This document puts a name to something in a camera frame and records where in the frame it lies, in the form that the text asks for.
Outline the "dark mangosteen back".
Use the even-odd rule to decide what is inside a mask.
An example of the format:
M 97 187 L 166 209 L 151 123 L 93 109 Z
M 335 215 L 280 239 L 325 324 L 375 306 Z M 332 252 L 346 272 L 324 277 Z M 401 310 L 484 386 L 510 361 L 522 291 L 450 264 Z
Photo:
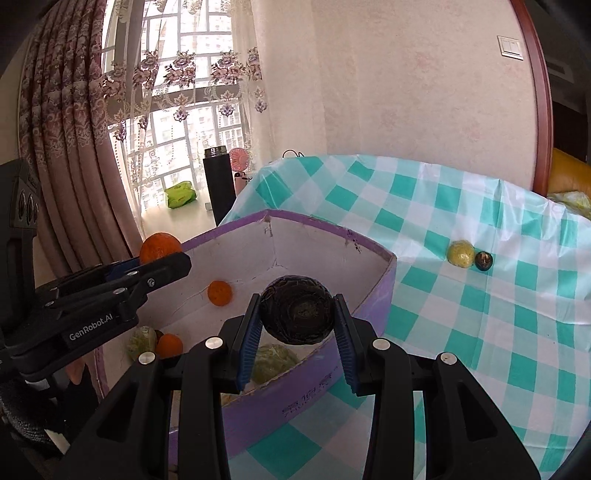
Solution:
M 479 251 L 475 255 L 474 264 L 483 272 L 489 271 L 493 266 L 493 255 L 486 251 Z

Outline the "dark mangosteen front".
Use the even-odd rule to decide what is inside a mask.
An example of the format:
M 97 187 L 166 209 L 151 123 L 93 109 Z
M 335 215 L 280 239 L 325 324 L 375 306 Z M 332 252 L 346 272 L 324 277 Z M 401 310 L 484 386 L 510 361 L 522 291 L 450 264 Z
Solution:
M 274 339 L 287 345 L 315 345 L 332 332 L 334 299 L 318 280 L 287 275 L 260 295 L 259 318 Z

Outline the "wrapped green fruit in box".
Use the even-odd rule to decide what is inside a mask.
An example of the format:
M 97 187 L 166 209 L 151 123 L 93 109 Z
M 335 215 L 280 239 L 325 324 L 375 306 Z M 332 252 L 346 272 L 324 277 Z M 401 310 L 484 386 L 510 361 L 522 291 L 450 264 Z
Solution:
M 157 336 L 155 330 L 149 326 L 140 326 L 133 330 L 126 343 L 126 352 L 132 361 L 144 352 L 153 352 L 156 347 Z

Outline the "green fruit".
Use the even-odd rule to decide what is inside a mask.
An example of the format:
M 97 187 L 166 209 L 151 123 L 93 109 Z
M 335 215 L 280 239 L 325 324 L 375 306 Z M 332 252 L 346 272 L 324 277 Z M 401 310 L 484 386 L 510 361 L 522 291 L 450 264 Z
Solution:
M 252 382 L 262 385 L 287 372 L 298 363 L 297 355 L 286 346 L 266 344 L 259 347 L 252 367 Z
M 140 326 L 133 330 L 126 343 L 126 352 L 132 361 L 144 352 L 153 352 L 156 347 L 157 336 L 155 330 L 149 326 Z

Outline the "black thermos bottle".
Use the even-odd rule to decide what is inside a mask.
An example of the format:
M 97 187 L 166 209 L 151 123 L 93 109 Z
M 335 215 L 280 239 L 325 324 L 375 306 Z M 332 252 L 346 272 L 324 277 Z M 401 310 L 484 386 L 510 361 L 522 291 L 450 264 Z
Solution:
M 236 198 L 228 150 L 225 146 L 207 148 L 202 162 L 214 221 L 219 225 Z

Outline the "green snack packet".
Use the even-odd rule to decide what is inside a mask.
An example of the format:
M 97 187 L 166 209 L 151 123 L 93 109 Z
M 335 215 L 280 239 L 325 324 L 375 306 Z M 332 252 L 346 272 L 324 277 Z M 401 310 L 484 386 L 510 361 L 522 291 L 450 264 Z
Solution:
M 197 200 L 197 191 L 190 181 L 179 182 L 164 190 L 169 209 L 177 209 Z

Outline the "dark mangosteen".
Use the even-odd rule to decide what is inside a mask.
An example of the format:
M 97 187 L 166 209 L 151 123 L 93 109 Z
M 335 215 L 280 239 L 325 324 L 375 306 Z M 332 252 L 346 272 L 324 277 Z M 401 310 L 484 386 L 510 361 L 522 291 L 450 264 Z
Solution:
M 334 299 L 318 280 L 287 275 L 260 295 L 259 318 L 274 339 L 287 345 L 315 345 L 332 332 Z
M 489 271 L 493 266 L 493 255 L 486 251 L 479 251 L 475 255 L 474 264 L 483 272 Z

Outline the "brown wooden door frame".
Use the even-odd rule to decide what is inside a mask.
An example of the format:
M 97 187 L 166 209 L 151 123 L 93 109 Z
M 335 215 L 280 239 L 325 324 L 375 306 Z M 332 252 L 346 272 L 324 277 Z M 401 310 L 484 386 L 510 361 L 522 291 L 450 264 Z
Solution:
M 522 0 L 510 1 L 523 34 L 536 101 L 537 148 L 532 190 L 541 196 L 548 193 L 554 144 L 553 109 L 548 70 L 537 30 Z

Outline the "pink round handheld fan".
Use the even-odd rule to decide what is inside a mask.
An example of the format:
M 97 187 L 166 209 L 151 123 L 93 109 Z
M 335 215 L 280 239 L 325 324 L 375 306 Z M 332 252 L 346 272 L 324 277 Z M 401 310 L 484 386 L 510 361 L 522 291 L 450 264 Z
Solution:
M 229 153 L 231 171 L 235 180 L 235 194 L 239 195 L 246 185 L 249 184 L 250 177 L 247 173 L 250 164 L 249 152 L 243 148 L 232 148 Z

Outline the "teal white checkered tablecloth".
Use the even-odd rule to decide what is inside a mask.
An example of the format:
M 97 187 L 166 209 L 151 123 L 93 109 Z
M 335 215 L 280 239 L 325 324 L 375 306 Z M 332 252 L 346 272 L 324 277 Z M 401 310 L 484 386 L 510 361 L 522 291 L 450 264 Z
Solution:
M 371 155 L 290 157 L 263 167 L 228 221 L 267 209 L 335 223 L 398 266 L 386 336 L 455 354 L 495 401 L 543 478 L 590 420 L 590 223 L 507 181 Z M 467 240 L 489 271 L 447 261 Z

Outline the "white wall light switch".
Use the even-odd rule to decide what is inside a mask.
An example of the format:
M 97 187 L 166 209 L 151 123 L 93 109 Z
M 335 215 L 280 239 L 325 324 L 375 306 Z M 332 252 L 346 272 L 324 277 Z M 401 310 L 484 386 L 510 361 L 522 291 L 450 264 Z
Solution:
M 524 60 L 523 49 L 518 39 L 506 36 L 497 36 L 500 53 L 503 57 L 519 61 Z

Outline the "small orange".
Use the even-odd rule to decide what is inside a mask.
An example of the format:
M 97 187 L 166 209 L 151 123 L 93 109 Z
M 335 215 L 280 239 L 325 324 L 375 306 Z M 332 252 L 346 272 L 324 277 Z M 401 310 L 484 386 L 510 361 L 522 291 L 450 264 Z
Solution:
M 214 280 L 207 286 L 206 295 L 212 305 L 224 307 L 231 303 L 233 291 L 228 282 Z

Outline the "purple cardboard box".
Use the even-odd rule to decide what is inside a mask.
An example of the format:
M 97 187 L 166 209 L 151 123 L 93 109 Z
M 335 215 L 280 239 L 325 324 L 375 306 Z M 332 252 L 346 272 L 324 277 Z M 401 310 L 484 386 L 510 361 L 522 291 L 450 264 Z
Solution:
M 345 227 L 283 210 L 266 210 L 219 226 L 184 245 L 192 268 L 148 296 L 142 326 L 178 337 L 190 349 L 245 313 L 252 295 L 284 276 L 310 277 L 341 294 L 349 311 L 377 333 L 387 323 L 397 258 Z M 342 376 L 332 336 L 290 346 L 263 332 L 253 377 L 221 397 L 226 449 L 235 479 L 265 479 L 246 450 L 314 405 Z

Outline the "window with lattice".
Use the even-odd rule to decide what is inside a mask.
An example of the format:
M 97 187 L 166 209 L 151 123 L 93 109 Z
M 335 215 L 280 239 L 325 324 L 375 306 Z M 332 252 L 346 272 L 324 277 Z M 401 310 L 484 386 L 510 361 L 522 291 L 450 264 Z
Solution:
M 235 1 L 109 1 L 102 34 L 108 132 L 136 221 L 187 183 L 204 192 L 204 153 L 249 148 L 249 104 L 266 95 L 256 48 L 235 51 Z

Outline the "green fruit front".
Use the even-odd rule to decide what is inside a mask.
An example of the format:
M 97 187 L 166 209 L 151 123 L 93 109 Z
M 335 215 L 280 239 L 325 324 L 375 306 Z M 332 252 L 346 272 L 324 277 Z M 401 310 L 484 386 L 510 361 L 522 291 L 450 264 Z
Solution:
M 262 385 L 287 372 L 298 363 L 297 355 L 286 346 L 266 344 L 259 347 L 252 367 L 252 382 Z

